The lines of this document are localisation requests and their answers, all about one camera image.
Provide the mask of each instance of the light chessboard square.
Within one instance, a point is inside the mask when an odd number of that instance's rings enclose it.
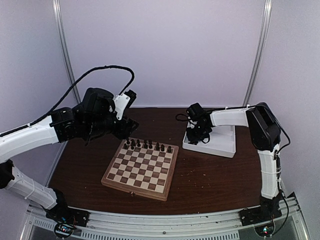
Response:
[[[137,138],[129,141],[137,144]],[[164,151],[156,150],[156,142],[152,148],[144,148],[144,140],[140,147],[124,148],[127,140],[119,145],[111,163],[105,171],[101,183],[107,187],[128,192],[134,195],[166,201],[168,198],[179,147],[164,145]]]

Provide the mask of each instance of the dark chessboard square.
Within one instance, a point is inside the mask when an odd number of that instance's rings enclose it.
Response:
[[[129,161],[125,160],[125,159],[123,159],[122,162],[121,162],[121,164],[123,164],[123,165],[128,165],[128,163],[129,163]]]
[[[157,185],[155,185],[155,184],[153,184],[153,183],[149,183],[148,189],[149,189],[149,190],[156,190],[156,186],[157,186]]]
[[[158,157],[152,155],[150,159],[151,159],[151,160],[154,160],[154,161],[157,161]]]
[[[142,182],[149,183],[150,180],[151,180],[151,177],[149,177],[149,176],[144,176]]]
[[[130,179],[136,179],[136,177],[137,177],[137,174],[135,174],[135,173],[130,173],[130,176],[129,176],[129,178]]]
[[[120,164],[119,164],[119,163],[116,163],[116,162],[115,162],[115,163],[113,164],[113,168],[118,169],[119,167],[120,167]]]
[[[140,174],[140,175],[145,175],[145,173],[146,173],[146,170],[144,170],[144,169],[139,169],[138,174]]]
[[[161,168],[163,164],[164,164],[163,162],[157,161],[157,162],[155,163],[155,166]]]
[[[135,187],[140,187],[141,184],[142,184],[142,181],[135,180],[133,186],[135,186]]]
[[[155,166],[148,165],[148,167],[146,169],[149,171],[153,171],[155,169]]]
[[[153,178],[158,178],[159,175],[160,175],[159,172],[153,172],[153,173],[152,173],[152,177],[153,177]]]
[[[167,174],[168,170],[169,170],[168,168],[162,167],[160,173]]]
[[[149,159],[143,159],[142,163],[143,164],[149,164],[150,160]]]
[[[139,162],[135,162],[135,163],[134,163],[134,167],[136,167],[136,168],[138,168],[138,169],[139,169],[139,168],[141,167],[141,163],[139,163]]]
[[[140,152],[138,157],[143,159],[145,157],[145,155],[146,155],[145,153]]]
[[[114,178],[115,178],[115,174],[113,174],[113,173],[109,173],[109,175],[108,175],[108,177],[107,177],[107,179],[111,179],[111,180],[113,180]]]
[[[136,156],[131,156],[131,157],[130,157],[130,161],[131,161],[131,162],[135,162],[136,160],[137,160],[137,157],[136,157]]]
[[[124,157],[125,157],[125,155],[124,155],[124,154],[119,153],[119,155],[118,155],[118,158],[119,158],[119,159],[124,159]]]
[[[132,166],[126,166],[126,168],[125,168],[125,170],[127,171],[127,172],[131,172],[132,171]]]
[[[116,175],[122,176],[124,174],[124,171],[118,169],[118,171],[116,172]]]
[[[168,157],[165,157],[163,162],[166,164],[169,164],[169,163],[171,163],[171,159]]]
[[[158,179],[158,185],[164,186],[165,185],[166,180],[164,179]]]
[[[126,184],[128,182],[128,178],[127,177],[122,177],[121,179],[120,179],[120,183],[123,183],[123,184]]]

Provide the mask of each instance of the chessboard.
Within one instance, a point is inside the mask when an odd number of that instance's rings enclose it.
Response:
[[[167,201],[178,151],[178,146],[151,140],[123,140],[101,183],[132,196]]]

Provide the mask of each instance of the white wall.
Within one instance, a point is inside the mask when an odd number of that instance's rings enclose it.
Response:
[[[75,78],[103,65],[131,67],[135,107],[239,106],[257,50],[261,0],[61,1]],[[121,70],[95,72],[79,84],[118,93]]]
[[[69,86],[51,0],[0,1],[0,133],[40,117]],[[62,105],[74,106],[70,95]],[[14,157],[14,164],[44,184],[59,144]],[[18,238],[28,202],[0,190],[0,238]]]
[[[291,137],[292,145],[281,152],[282,179],[287,194],[295,191],[314,240],[320,239],[319,13],[319,1],[273,1],[250,101],[267,102]]]

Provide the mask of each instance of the table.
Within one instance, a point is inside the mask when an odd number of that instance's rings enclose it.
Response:
[[[49,186],[61,190],[71,207],[119,214],[177,215],[213,213],[259,205],[260,161],[246,127],[236,127],[236,154],[226,158],[182,149],[185,122],[175,115],[185,108],[130,108],[126,115],[140,126],[134,138],[180,147],[166,202],[101,184],[120,140],[109,134],[85,147],[68,142]]]

